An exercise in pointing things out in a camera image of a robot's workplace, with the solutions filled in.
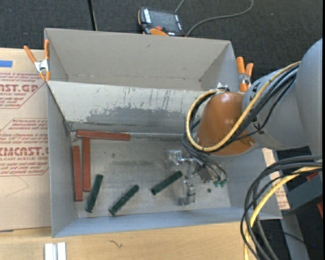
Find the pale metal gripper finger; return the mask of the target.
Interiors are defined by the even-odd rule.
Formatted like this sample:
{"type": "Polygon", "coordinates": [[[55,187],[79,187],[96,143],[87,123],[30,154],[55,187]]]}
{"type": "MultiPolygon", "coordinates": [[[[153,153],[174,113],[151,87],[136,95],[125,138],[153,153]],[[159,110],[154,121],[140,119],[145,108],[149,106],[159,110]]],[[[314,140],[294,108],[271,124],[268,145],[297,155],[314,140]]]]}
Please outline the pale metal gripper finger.
{"type": "Polygon", "coordinates": [[[197,188],[192,180],[184,179],[183,197],[179,199],[180,205],[190,205],[196,202],[197,188]]]}
{"type": "Polygon", "coordinates": [[[181,150],[168,150],[166,152],[166,159],[164,160],[165,168],[172,168],[183,164],[191,165],[195,162],[195,157],[187,155],[183,156],[181,150]]]}

